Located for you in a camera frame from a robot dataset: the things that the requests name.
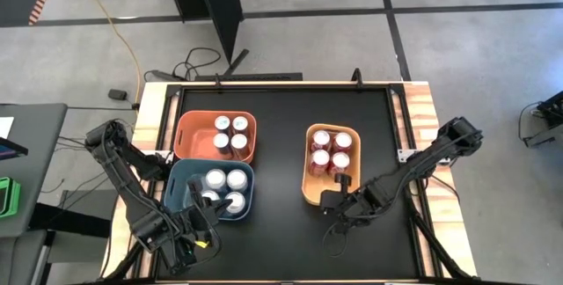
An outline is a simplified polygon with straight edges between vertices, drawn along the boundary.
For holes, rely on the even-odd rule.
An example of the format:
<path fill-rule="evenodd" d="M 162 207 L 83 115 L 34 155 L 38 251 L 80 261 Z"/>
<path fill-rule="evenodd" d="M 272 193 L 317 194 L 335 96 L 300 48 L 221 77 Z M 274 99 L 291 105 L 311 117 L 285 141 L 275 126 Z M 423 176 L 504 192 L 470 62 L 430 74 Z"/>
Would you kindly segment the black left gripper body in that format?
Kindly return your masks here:
<path fill-rule="evenodd" d="M 205 206 L 172 212 L 171 218 L 179 227 L 179 234 L 173 240 L 173 263 L 169 267 L 171 274 L 181 274 L 207 263 L 223 249 L 223 241 L 216 231 L 219 216 L 210 213 Z M 199 246 L 194 243 L 196 240 L 209 242 L 208 247 L 203 249 L 212 249 L 213 253 L 198 259 L 196 248 Z"/>

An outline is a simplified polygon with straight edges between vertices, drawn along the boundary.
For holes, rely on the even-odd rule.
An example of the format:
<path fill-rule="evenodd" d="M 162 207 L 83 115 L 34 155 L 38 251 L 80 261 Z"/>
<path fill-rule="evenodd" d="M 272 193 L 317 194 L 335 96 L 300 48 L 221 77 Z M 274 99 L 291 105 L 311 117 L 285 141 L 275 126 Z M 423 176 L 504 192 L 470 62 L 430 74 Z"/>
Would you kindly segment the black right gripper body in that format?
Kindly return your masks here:
<path fill-rule="evenodd" d="M 342 198 L 336 207 L 340 223 L 369 222 L 374 216 L 373 186 L 359 188 Z"/>

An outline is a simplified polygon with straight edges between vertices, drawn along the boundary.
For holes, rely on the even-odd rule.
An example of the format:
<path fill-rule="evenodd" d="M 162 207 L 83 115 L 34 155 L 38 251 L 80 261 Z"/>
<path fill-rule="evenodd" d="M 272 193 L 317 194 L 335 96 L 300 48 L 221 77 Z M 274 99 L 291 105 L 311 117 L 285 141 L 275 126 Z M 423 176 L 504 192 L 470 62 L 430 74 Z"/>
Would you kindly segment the blue-grey plastic bin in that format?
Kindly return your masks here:
<path fill-rule="evenodd" d="M 207 187 L 205 176 L 211 169 L 221 169 L 227 175 L 234 169 L 239 169 L 245 172 L 248 178 L 248 187 L 244 192 L 240 192 L 246 199 L 246 207 L 243 213 L 238 216 L 230 215 L 227 210 L 219 216 L 221 221 L 238 221 L 246 217 L 252 205 L 252 196 L 254 190 L 254 171 L 253 168 L 243 162 L 216 160 L 216 159 L 182 159 L 179 160 L 173 167 L 172 172 L 164 192 L 163 203 L 172 212 L 177 212 L 187 208 L 186 206 L 186 183 L 189 179 L 199 179 L 202 183 L 202 190 L 212 190 Z M 225 198 L 228 193 L 236 192 L 230 190 L 228 185 L 223 191 L 215 191 L 219 194 L 221 200 Z"/>

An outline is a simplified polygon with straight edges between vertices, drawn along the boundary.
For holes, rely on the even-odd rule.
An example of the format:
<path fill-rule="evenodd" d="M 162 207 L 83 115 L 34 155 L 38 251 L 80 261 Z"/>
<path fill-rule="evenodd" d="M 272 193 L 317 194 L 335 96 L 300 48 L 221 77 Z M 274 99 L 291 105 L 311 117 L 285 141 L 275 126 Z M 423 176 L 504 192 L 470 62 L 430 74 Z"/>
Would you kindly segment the yellow plastic bin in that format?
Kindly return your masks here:
<path fill-rule="evenodd" d="M 330 155 L 330 162 L 326 172 L 322 176 L 312 176 L 309 174 L 309 162 L 311 158 L 311 138 L 313 134 L 318 130 L 325 130 L 331 135 L 331 145 L 327 152 Z M 340 132 L 346 132 L 350 134 L 353 138 L 353 145 L 351 150 L 347 153 L 350 157 L 350 165 L 345 172 L 347 175 L 352 177 L 351 186 L 348 187 L 347 191 L 352 193 L 354 190 L 361 185 L 361 138 L 358 133 L 352 128 L 322 124 L 317 123 L 311 125 L 306 133 L 306 145 L 305 145 L 305 162 L 303 169 L 303 182 L 302 182 L 302 193 L 305 200 L 307 200 L 311 205 L 319 206 L 320 195 L 323 191 L 340 191 L 340 184 L 334 181 L 334 175 L 329 172 L 329 166 L 331 163 L 331 157 L 333 152 L 333 138 Z"/>

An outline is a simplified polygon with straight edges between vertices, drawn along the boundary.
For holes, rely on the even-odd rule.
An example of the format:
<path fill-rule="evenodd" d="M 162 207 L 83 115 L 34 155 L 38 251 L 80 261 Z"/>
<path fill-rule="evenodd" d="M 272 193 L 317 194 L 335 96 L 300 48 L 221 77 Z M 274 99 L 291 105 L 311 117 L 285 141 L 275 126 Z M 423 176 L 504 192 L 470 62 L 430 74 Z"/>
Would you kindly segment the orange plastic bin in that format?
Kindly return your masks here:
<path fill-rule="evenodd" d="M 237 117 L 247 120 L 245 136 L 248 143 L 242 153 L 223 154 L 213 144 L 214 137 L 219 134 L 216 119 L 220 116 L 227 117 L 230 122 Z M 237 160 L 250 164 L 253 159 L 256 135 L 257 122 L 248 112 L 192 110 L 184 113 L 179 119 L 173 150 L 178 158 Z"/>

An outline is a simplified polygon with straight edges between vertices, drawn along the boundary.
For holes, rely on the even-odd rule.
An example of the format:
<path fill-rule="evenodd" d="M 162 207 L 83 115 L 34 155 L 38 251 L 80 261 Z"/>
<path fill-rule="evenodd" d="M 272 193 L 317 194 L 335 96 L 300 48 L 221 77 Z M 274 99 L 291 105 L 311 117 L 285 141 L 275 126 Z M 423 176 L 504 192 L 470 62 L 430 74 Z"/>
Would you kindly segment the black rig strut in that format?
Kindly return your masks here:
<path fill-rule="evenodd" d="M 425 220 L 425 216 L 417 210 L 412 197 L 410 197 L 407 205 L 409 219 L 413 223 L 414 229 L 422 234 L 428 244 L 432 274 L 427 274 L 425 267 L 422 267 L 422 275 L 427 278 L 444 278 L 442 269 L 445 268 L 450 279 L 478 280 L 478 276 L 466 273 L 448 254 L 436 237 L 434 228 Z"/>
<path fill-rule="evenodd" d="M 122 280 L 125 278 L 129 269 L 135 264 L 138 257 L 144 252 L 144 248 L 139 243 L 135 243 L 128 251 L 125 258 L 119 263 L 113 272 L 108 276 L 103 276 L 103 280 Z"/>

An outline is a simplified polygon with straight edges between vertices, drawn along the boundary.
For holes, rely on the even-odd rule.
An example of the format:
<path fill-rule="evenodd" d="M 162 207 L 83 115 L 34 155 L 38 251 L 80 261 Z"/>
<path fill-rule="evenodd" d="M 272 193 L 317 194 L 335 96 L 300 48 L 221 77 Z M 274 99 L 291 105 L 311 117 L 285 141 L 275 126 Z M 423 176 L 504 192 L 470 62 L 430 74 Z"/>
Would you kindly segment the black desk foot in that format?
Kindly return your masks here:
<path fill-rule="evenodd" d="M 54 230 L 96 238 L 108 238 L 111 222 L 96 216 L 37 203 L 28 227 L 30 230 Z"/>

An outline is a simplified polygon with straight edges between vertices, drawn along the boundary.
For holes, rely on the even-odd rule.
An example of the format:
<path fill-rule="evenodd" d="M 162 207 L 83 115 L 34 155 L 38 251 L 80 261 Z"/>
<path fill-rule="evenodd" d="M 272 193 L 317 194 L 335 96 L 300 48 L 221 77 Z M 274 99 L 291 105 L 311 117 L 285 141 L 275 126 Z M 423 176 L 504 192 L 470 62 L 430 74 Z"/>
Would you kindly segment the black bar behind table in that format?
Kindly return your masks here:
<path fill-rule="evenodd" d="M 223 82 L 258 82 L 258 81 L 303 81 L 303 74 L 293 73 L 266 73 L 266 74 L 230 74 L 219 75 Z M 215 75 L 197 76 L 195 82 L 215 82 Z"/>

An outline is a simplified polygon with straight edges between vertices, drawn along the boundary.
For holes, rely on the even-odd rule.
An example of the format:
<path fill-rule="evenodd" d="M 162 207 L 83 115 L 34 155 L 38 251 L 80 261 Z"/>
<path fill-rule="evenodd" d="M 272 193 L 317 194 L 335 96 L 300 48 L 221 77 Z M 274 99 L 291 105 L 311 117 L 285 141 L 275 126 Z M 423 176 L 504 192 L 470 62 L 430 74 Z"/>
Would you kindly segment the grey desk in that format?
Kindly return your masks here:
<path fill-rule="evenodd" d="M 8 139 L 28 149 L 24 157 L 0 161 L 0 177 L 21 185 L 18 212 L 0 218 L 0 238 L 28 230 L 67 109 L 62 103 L 0 106 L 0 117 L 14 119 Z"/>

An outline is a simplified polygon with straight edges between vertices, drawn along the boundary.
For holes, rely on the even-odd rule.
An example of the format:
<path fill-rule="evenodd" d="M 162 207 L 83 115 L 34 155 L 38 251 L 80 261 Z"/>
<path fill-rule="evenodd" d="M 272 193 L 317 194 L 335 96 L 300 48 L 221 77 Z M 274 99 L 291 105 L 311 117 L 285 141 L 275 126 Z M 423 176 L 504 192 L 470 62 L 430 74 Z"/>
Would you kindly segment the grey seat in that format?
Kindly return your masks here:
<path fill-rule="evenodd" d="M 46 238 L 44 230 L 0 237 L 0 285 L 32 285 Z"/>

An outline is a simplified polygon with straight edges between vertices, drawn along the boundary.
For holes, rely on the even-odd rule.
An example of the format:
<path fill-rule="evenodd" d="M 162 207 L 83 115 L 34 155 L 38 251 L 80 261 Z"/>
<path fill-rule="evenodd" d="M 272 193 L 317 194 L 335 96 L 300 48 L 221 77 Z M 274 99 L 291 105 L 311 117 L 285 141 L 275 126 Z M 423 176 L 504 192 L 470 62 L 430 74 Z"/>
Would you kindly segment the dark tablet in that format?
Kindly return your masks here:
<path fill-rule="evenodd" d="M 10 140 L 0 137 L 0 160 L 23 157 L 28 154 L 28 149 Z"/>

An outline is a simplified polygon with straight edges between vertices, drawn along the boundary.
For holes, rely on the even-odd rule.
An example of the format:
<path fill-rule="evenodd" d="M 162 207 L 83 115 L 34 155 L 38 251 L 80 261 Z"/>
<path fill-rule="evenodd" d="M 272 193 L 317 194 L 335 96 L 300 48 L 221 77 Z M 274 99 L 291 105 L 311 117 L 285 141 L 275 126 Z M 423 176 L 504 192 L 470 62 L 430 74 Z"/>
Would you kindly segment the black floor equipment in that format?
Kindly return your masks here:
<path fill-rule="evenodd" d="M 538 118 L 545 122 L 546 129 L 531 136 L 523 136 L 522 117 L 529 107 L 534 107 Z M 527 148 L 534 148 L 544 143 L 563 142 L 563 91 L 547 100 L 529 104 L 521 111 L 518 120 L 518 138 Z"/>

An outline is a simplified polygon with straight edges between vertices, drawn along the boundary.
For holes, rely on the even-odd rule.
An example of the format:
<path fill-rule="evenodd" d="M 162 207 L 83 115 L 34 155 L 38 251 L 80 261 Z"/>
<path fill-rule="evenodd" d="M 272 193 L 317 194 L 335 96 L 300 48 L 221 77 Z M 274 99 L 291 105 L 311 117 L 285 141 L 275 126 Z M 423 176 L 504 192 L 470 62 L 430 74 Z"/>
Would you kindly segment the silver metal bracket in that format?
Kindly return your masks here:
<path fill-rule="evenodd" d="M 398 161 L 403 164 L 405 163 L 411 156 L 415 155 L 419 151 L 416 149 L 400 149 L 397 150 L 397 157 Z"/>

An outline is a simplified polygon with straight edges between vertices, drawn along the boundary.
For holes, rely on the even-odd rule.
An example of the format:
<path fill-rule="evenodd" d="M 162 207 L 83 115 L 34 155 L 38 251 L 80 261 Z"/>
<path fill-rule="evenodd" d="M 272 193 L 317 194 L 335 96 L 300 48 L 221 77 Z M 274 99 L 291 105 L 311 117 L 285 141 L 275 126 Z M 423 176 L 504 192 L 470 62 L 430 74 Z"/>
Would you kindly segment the green plastic frame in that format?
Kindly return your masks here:
<path fill-rule="evenodd" d="M 21 185 L 10 177 L 0 178 L 0 218 L 18 212 Z"/>

